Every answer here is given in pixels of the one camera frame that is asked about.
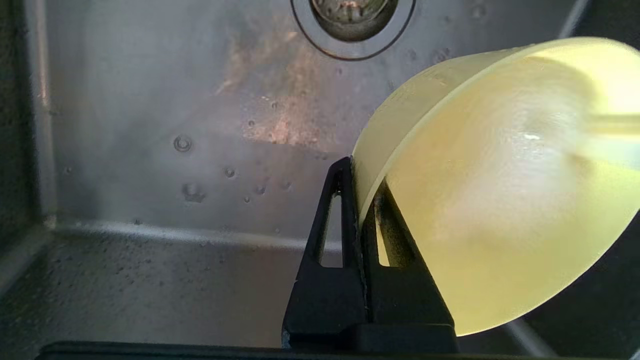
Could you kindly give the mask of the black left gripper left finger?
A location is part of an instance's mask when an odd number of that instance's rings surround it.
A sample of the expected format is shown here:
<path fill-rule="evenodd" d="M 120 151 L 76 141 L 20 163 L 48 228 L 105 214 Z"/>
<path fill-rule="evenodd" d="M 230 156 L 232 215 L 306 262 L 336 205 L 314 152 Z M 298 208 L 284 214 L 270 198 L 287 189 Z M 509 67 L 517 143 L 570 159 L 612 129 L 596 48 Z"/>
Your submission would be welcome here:
<path fill-rule="evenodd" d="M 322 265 L 333 199 L 340 201 L 342 266 Z M 368 319 L 366 281 L 355 210 L 352 158 L 328 169 L 281 327 L 284 349 L 346 347 L 354 326 Z"/>

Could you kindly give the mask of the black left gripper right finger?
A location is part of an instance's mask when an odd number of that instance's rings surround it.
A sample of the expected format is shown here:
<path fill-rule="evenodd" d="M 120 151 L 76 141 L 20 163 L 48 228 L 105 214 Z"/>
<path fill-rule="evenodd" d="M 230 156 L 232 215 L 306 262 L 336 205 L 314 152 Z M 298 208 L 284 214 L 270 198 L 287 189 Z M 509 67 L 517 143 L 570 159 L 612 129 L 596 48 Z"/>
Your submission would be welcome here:
<path fill-rule="evenodd" d="M 367 322 L 361 346 L 372 351 L 457 351 L 455 322 L 386 182 L 361 230 Z"/>

